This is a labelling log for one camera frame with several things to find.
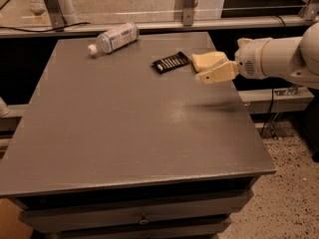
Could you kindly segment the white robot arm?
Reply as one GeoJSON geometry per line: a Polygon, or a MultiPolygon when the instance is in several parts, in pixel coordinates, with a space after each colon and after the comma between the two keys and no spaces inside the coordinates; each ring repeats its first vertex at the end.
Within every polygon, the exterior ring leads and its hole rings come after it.
{"type": "Polygon", "coordinates": [[[319,89],[319,23],[300,37],[240,38],[231,61],[223,52],[192,54],[195,78],[203,84],[245,79],[280,78],[291,84],[319,89]]]}

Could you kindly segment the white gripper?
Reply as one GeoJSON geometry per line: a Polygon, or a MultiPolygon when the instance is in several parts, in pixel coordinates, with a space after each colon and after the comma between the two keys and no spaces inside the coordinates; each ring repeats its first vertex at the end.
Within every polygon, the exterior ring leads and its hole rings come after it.
{"type": "Polygon", "coordinates": [[[195,75],[195,79],[203,84],[214,84],[232,81],[239,74],[246,79],[264,80],[267,78],[262,70],[262,53],[271,38],[237,40],[238,50],[235,62],[228,61],[219,66],[206,69],[195,75]]]}

